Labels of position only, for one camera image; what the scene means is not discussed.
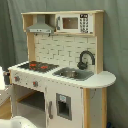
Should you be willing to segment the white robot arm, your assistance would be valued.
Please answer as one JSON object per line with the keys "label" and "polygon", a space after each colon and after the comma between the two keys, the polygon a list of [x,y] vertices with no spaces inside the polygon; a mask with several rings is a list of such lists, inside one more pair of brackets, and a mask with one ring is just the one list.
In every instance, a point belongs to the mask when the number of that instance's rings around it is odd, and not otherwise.
{"label": "white robot arm", "polygon": [[[0,107],[13,95],[13,88],[6,86],[4,77],[0,76]],[[37,128],[28,119],[16,116],[11,119],[0,119],[0,128]]]}

